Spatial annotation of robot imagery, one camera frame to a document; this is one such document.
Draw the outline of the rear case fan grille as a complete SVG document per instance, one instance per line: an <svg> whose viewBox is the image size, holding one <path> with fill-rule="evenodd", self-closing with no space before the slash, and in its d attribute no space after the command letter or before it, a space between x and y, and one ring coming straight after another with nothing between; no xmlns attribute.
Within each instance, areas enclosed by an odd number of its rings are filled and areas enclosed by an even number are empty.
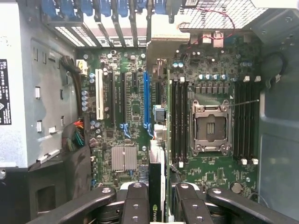
<svg viewBox="0 0 299 224"><path fill-rule="evenodd" d="M186 0L179 14L190 21L180 29L242 29L266 10L251 0Z"/></svg>

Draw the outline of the black open PC case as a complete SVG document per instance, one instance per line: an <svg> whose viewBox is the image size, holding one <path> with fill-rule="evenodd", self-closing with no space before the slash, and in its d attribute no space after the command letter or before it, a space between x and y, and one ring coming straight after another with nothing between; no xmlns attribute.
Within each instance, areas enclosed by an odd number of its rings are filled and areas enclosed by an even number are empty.
<svg viewBox="0 0 299 224"><path fill-rule="evenodd" d="M144 49L146 54L153 31L177 29L189 33L189 41L181 45L189 48L197 45L223 48L236 41L259 43L258 68L262 86L257 198L243 197L299 221L299 0L251 0L256 7L268 10L242 29L180 29L181 24L190 21L186 15L179 14L186 0L39 1L42 23L75 48L74 58L64 55L59 63L74 85L78 115L64 126L62 149L56 155L84 146L90 148L86 130L89 121L82 111L81 81L85 71L77 65L79 50L132 48ZM35 163L43 164L56 155ZM120 189L101 186L116 190L115 204L88 215L83 224L121 224L120 210L130 184L144 183L149 202L149 171L145 174L146 182L126 182ZM202 191L191 182L171 181L168 221L151 222L149 218L149 224L185 224L175 221L175 186L178 183L189 183L203 193L209 189Z"/></svg>

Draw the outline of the green motherboard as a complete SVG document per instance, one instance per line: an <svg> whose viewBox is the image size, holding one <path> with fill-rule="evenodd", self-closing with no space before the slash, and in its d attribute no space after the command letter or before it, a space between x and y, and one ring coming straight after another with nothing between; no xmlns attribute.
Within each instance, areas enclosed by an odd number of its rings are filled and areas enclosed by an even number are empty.
<svg viewBox="0 0 299 224"><path fill-rule="evenodd" d="M198 100L203 105L219 105L225 99L235 104L235 83L240 86L239 98L242 102L242 83L252 82L252 100L254 98L254 80L259 76L260 45L240 41L226 44L223 48L197 45L189 48L181 46L175 59L184 62L184 75L188 85L188 160L180 168L171 166L172 182L191 182L202 191L210 187L230 189L232 182L243 186L240 195L257 198L257 166L253 165L254 141L254 103L251 103L251 148L250 160L247 159L249 118L246 104L246 137L244 156L247 165L241 164L240 140L242 116L239 115L239 160L234 157L235 107L231 109L231 150L227 156L221 153L192 154L190 145L190 109L192 102ZM150 136L143 128L143 72L146 68L144 49L81 49L78 52L77 65L85 71L82 76L82 111L89 121L86 130L89 133L89 146L92 151L92 189L99 186L111 186L120 189L121 185L132 181L147 181L149 164ZM104 119L96 118L95 70L103 70ZM110 72L114 74L114 113L115 125L111 124ZM137 73L137 87L132 85L132 73ZM112 147L136 147L137 170L113 171L111 164Z"/></svg>

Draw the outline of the white expansion slot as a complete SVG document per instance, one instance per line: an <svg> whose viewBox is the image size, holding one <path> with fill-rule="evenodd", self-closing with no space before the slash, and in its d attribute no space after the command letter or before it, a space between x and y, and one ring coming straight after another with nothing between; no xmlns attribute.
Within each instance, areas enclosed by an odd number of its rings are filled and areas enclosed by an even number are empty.
<svg viewBox="0 0 299 224"><path fill-rule="evenodd" d="M95 70L95 89L96 89L96 118L104 119L104 90L103 90L103 70Z"/></svg>

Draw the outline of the metal CPU socket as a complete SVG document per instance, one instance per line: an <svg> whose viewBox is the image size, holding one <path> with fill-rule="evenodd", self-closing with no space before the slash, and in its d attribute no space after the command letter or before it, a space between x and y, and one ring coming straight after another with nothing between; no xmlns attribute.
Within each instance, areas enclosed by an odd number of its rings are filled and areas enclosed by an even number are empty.
<svg viewBox="0 0 299 224"><path fill-rule="evenodd" d="M198 100L190 109L190 149L194 156L201 153L221 153L231 150L231 109L225 99L219 105L203 105Z"/></svg>

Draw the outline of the black plastic shroud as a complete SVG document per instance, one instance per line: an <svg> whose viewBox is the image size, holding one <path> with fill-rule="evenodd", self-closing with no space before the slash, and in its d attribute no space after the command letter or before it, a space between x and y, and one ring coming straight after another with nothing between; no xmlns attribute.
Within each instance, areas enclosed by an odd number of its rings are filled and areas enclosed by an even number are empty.
<svg viewBox="0 0 299 224"><path fill-rule="evenodd" d="M62 152L29 168L0 167L0 224L25 224L90 191L91 150Z"/></svg>

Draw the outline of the thin socket locking lever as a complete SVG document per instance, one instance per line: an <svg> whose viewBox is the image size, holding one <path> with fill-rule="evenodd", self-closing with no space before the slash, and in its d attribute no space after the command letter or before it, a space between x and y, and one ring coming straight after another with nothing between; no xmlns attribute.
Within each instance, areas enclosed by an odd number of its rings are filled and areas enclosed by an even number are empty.
<svg viewBox="0 0 299 224"><path fill-rule="evenodd" d="M230 104L230 105L228 105L228 107L235 107L235 106L239 106L239 105L251 104L251 103L255 103L255 102L259 102L259 101L260 101L259 99L255 99L255 100L245 101L245 102L241 102L241 103Z"/></svg>

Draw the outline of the black RAM slot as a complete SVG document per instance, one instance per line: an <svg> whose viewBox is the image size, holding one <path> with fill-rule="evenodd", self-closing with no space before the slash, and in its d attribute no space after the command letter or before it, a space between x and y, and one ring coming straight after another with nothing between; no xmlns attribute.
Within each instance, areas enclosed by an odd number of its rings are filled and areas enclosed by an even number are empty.
<svg viewBox="0 0 299 224"><path fill-rule="evenodd" d="M186 162L186 90L185 78L179 78L179 108L180 108L180 155L179 167L182 168Z"/></svg>
<svg viewBox="0 0 299 224"><path fill-rule="evenodd" d="M181 87L180 82L178 81L178 162L181 162Z"/></svg>
<svg viewBox="0 0 299 224"><path fill-rule="evenodd" d="M242 83L242 102L245 102L248 100L248 86L249 86L249 82L243 82ZM241 140L240 140L240 153L241 153L241 164L242 165L247 165L247 159L244 156L244 149L245 149L245 137L246 137L246 118L247 118L247 114L246 114L246 105L241 105L240 106L240 114L242 116L242 123L240 125L241 128Z"/></svg>
<svg viewBox="0 0 299 224"><path fill-rule="evenodd" d="M239 94L240 86L239 83L235 83L235 104L240 102ZM234 157L236 160L239 160L239 106L235 105L235 127L234 127Z"/></svg>
<svg viewBox="0 0 299 224"><path fill-rule="evenodd" d="M248 101L252 100L252 82L249 82L248 86L249 90L249 99ZM248 136L248 152L247 152L247 159L250 160L250 148L251 148L251 103L248 103L248 118L249 118L249 136Z"/></svg>
<svg viewBox="0 0 299 224"><path fill-rule="evenodd" d="M176 134L176 82L172 80L171 83L171 154L172 162L176 163L176 143L175 143L175 134Z"/></svg>
<svg viewBox="0 0 299 224"><path fill-rule="evenodd" d="M259 127L259 99L260 99L260 90L261 90L261 83L262 83L262 78L261 76L256 76L254 80L254 99L256 102L254 103L254 141L253 141L253 156L252 156L252 162L253 165L258 165L258 158L257 158L257 153L258 153L258 127Z"/></svg>

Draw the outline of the grey power supply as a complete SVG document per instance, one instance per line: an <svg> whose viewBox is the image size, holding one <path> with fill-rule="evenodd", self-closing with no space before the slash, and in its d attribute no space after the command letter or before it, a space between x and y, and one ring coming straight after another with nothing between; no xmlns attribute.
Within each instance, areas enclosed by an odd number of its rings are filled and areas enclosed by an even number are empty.
<svg viewBox="0 0 299 224"><path fill-rule="evenodd" d="M62 149L78 115L64 55L75 48L42 23L39 0L0 0L0 168L28 168Z"/></svg>

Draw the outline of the long black expansion slot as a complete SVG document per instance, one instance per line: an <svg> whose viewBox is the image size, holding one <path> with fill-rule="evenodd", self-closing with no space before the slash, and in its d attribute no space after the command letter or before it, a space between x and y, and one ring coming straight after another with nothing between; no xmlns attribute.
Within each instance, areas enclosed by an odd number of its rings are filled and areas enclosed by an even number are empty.
<svg viewBox="0 0 299 224"><path fill-rule="evenodd" d="M115 125L115 113L114 113L114 74L110 72L110 97L111 97L111 124Z"/></svg>

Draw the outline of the blue expansion slot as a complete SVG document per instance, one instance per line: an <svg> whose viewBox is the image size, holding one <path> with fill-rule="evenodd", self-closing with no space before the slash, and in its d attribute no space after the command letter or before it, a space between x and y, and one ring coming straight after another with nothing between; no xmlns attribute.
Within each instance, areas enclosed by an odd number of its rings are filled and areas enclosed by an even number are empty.
<svg viewBox="0 0 299 224"><path fill-rule="evenodd" d="M144 117L143 128L147 131L151 138L154 138L151 133L151 119L150 119L150 76L147 71L143 72L143 103L144 103Z"/></svg>

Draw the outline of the silver chipset heat sink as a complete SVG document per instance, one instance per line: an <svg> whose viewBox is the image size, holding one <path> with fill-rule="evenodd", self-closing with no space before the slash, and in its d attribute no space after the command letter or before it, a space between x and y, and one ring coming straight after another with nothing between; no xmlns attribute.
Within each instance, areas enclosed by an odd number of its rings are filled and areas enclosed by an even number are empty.
<svg viewBox="0 0 299 224"><path fill-rule="evenodd" d="M137 170L137 148L112 147L111 164L113 171Z"/></svg>

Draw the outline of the round coin battery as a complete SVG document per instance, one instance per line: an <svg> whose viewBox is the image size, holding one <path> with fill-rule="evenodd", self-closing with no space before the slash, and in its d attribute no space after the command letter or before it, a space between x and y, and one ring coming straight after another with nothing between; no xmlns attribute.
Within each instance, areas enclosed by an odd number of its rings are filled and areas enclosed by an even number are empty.
<svg viewBox="0 0 299 224"><path fill-rule="evenodd" d="M236 194L240 194L243 191L243 186L239 182L235 181L230 184L230 190Z"/></svg>

